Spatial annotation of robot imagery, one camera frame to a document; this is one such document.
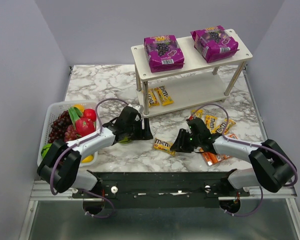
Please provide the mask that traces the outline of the white two-tier shelf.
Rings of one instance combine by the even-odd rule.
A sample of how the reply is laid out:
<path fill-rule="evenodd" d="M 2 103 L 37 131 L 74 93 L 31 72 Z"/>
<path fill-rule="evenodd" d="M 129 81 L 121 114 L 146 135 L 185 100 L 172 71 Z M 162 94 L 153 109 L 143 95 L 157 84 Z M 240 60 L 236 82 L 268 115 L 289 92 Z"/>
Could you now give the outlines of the white two-tier shelf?
<path fill-rule="evenodd" d="M 234 56 L 206 63 L 194 48 L 192 37 L 180 37 L 177 42 L 185 57 L 184 67 L 166 72 L 152 73 L 146 60 L 144 46 L 131 47 L 136 77 L 136 94 L 140 105 L 144 107 L 145 117 L 154 117 L 206 103 L 223 102 L 229 97 L 244 66 L 253 55 L 233 29 L 227 29 L 226 33 L 238 42 L 239 50 Z M 229 83 L 225 84 L 218 70 L 220 67 L 229 65 L 236 65 L 237 69 Z M 147 90 L 160 86 L 165 86 L 174 102 L 166 106 L 149 107 Z"/>

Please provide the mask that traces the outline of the yellow orange fruit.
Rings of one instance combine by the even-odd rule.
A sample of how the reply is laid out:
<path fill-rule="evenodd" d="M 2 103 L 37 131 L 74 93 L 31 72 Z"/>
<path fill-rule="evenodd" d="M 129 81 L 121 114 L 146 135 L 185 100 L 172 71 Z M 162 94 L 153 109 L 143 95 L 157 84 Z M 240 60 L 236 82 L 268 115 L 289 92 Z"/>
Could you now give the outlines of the yellow orange fruit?
<path fill-rule="evenodd" d="M 94 155 L 92 154 L 92 155 L 89 155 L 86 158 L 84 158 L 81 162 L 82 163 L 90 163 L 93 161 L 93 159 L 94 159 Z"/>

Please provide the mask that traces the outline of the red apple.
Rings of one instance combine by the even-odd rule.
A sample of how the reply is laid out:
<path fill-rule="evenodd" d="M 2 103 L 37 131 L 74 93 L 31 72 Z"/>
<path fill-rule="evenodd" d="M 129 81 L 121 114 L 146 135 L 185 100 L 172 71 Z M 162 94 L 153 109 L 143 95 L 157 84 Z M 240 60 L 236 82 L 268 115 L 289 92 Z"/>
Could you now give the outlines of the red apple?
<path fill-rule="evenodd" d="M 96 111 L 92 108 L 86 108 L 83 111 L 83 116 L 90 119 L 92 122 L 96 122 L 97 120 Z"/>

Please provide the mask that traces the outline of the purple grape bunch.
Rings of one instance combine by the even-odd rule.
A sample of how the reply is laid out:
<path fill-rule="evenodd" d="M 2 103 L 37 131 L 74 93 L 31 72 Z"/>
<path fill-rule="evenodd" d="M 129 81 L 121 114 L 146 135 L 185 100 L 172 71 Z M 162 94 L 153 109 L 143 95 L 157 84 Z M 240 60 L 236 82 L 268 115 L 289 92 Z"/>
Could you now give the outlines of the purple grape bunch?
<path fill-rule="evenodd" d="M 77 139 L 78 135 L 68 110 L 63 111 L 51 124 L 51 131 L 48 136 L 48 144 L 52 144 L 55 140 L 69 142 Z"/>

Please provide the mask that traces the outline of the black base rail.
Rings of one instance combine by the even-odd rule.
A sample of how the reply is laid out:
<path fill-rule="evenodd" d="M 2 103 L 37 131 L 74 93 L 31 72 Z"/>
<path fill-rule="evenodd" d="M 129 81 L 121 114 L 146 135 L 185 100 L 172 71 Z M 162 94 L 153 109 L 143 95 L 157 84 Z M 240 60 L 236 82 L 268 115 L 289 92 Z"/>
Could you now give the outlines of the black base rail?
<path fill-rule="evenodd" d="M 248 197 L 233 188 L 229 172 L 94 172 L 92 193 L 109 199 L 116 209 L 218 208 L 220 201 Z"/>

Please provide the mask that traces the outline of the purple grape candy bag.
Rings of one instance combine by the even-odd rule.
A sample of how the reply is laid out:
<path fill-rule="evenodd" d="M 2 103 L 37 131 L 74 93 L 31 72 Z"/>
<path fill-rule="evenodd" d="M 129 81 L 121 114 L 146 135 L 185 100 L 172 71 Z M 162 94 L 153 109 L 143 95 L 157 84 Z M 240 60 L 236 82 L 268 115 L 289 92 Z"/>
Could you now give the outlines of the purple grape candy bag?
<path fill-rule="evenodd" d="M 143 46 L 152 73 L 183 68 L 185 57 L 174 35 L 146 37 Z"/>
<path fill-rule="evenodd" d="M 239 51 L 239 43 L 221 25 L 194 30 L 190 34 L 194 48 L 207 63 L 230 58 Z"/>

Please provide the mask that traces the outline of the red dragon fruit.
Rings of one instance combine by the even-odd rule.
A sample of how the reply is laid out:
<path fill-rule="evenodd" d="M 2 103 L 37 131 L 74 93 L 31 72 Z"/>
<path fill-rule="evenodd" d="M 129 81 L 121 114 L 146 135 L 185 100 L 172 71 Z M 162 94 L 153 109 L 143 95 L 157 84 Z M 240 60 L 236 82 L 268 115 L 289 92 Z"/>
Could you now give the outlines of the red dragon fruit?
<path fill-rule="evenodd" d="M 87 117 L 77 117 L 75 120 L 75 130 L 78 135 L 85 137 L 95 131 L 95 125 Z"/>

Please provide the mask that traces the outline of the white plastic fruit basket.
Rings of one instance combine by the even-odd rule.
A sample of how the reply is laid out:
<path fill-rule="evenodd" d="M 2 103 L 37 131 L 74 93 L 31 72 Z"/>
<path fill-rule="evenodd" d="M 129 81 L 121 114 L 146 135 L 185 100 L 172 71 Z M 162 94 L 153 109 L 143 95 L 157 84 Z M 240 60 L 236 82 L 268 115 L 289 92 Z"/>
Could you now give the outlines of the white plastic fruit basket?
<path fill-rule="evenodd" d="M 49 140 L 49 134 L 52 130 L 51 124 L 59 117 L 59 115 L 63 111 L 68 110 L 70 107 L 73 107 L 76 104 L 83 105 L 85 109 L 86 108 L 95 109 L 97 105 L 97 103 L 94 100 L 74 100 L 74 101 L 62 101 L 62 102 L 53 103 L 48 107 L 45 120 L 44 120 L 42 134 L 41 134 L 40 145 L 39 145 L 39 153 L 37 157 L 38 166 L 42 161 L 41 150 L 48 143 Z"/>

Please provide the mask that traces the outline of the orange fruit top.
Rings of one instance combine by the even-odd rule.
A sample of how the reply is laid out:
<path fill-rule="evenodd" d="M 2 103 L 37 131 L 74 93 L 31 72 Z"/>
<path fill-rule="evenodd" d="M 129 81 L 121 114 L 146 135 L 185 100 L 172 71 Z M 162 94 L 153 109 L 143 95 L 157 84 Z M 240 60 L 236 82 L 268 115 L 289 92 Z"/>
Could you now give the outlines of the orange fruit top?
<path fill-rule="evenodd" d="M 75 104 L 73 107 L 77 108 L 82 114 L 84 113 L 85 107 L 82 104 Z"/>

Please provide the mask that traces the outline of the green pear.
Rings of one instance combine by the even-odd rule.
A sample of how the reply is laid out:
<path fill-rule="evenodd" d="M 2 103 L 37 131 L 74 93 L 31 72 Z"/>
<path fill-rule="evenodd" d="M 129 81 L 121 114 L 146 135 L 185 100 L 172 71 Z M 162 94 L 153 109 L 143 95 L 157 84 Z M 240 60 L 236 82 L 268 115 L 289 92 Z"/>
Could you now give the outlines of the green pear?
<path fill-rule="evenodd" d="M 131 142 L 129 137 L 125 137 L 123 140 L 119 141 L 120 144 L 128 144 Z"/>

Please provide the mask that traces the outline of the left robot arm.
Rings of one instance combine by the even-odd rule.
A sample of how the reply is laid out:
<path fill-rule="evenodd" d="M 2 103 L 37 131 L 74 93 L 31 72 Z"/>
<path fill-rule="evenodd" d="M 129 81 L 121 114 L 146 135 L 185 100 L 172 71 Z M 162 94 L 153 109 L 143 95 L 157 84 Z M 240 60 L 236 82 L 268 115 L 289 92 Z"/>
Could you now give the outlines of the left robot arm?
<path fill-rule="evenodd" d="M 107 123 L 100 123 L 95 132 L 80 139 L 52 143 L 40 165 L 38 175 L 50 185 L 53 195 L 69 188 L 90 191 L 98 179 L 88 171 L 79 170 L 81 161 L 103 148 L 123 141 L 152 140 L 150 122 L 142 117 L 139 107 L 125 106 L 120 115 Z"/>

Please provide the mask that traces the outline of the small green watermelon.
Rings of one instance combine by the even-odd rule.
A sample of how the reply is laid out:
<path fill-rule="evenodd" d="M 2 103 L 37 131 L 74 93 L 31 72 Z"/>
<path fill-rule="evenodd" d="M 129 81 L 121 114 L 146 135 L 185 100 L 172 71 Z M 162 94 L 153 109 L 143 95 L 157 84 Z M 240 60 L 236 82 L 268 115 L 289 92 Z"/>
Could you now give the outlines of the small green watermelon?
<path fill-rule="evenodd" d="M 47 143 L 45 144 L 41 151 L 40 151 L 40 155 L 41 155 L 41 158 L 44 159 L 44 157 L 46 156 L 47 152 L 49 151 L 50 147 L 51 147 L 51 143 Z"/>

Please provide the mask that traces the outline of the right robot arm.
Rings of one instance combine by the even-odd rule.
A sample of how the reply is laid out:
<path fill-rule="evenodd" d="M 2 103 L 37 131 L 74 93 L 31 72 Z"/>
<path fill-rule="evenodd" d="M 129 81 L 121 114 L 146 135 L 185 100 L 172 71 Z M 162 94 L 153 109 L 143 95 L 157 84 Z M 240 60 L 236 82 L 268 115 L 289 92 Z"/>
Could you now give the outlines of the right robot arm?
<path fill-rule="evenodd" d="M 227 155 L 251 164 L 252 168 L 229 173 L 227 182 L 233 189 L 261 186 L 276 193 L 297 175 L 292 161 L 271 139 L 261 143 L 249 143 L 220 133 L 211 133 L 203 120 L 197 117 L 189 120 L 187 124 L 189 130 L 179 130 L 170 147 L 172 151 L 192 153 L 201 148 L 205 153 Z"/>

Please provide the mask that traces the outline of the yellow m&m bag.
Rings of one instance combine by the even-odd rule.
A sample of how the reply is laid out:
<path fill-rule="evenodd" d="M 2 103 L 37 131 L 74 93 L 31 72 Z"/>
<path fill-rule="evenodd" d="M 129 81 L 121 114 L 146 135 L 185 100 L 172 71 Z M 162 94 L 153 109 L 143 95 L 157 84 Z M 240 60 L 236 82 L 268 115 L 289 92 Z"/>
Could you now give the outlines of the yellow m&m bag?
<path fill-rule="evenodd" d="M 158 94 L 162 106 L 167 106 L 174 103 L 172 97 L 168 94 L 164 85 L 155 87 L 154 91 Z"/>
<path fill-rule="evenodd" d="M 216 116 L 213 116 L 213 115 L 205 116 L 205 125 L 211 132 L 213 132 L 213 130 L 215 129 L 217 120 L 218 120 L 218 117 L 216 117 Z"/>
<path fill-rule="evenodd" d="M 201 119 L 202 116 L 204 115 L 204 110 L 203 110 L 203 109 L 199 109 L 199 110 L 193 109 L 193 110 L 191 111 L 191 114 L 190 114 L 190 115 L 191 115 L 191 116 L 195 116 L 196 118 Z"/>
<path fill-rule="evenodd" d="M 148 89 L 148 106 L 151 107 L 158 107 L 160 106 L 160 103 L 154 93 L 153 88 Z"/>
<path fill-rule="evenodd" d="M 153 148 L 155 150 L 163 151 L 171 156 L 175 156 L 176 152 L 171 150 L 172 143 L 168 141 L 161 140 L 159 138 L 154 139 Z"/>
<path fill-rule="evenodd" d="M 224 131 L 224 134 L 226 135 L 229 130 L 235 125 L 236 122 L 234 120 L 229 119 L 227 121 L 227 119 L 225 118 L 224 121 L 213 130 L 213 133 L 221 134 Z"/>

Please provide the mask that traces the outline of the orange snack package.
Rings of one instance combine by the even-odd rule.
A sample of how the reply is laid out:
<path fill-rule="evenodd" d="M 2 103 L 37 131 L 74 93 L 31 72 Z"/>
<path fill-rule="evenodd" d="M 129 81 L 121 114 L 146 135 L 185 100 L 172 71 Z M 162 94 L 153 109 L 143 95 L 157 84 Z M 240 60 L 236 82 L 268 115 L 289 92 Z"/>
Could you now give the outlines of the orange snack package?
<path fill-rule="evenodd" d="M 215 165 L 219 162 L 230 159 L 232 157 L 226 154 L 213 154 L 210 152 L 206 152 L 202 148 L 199 149 L 199 152 L 208 166 Z"/>

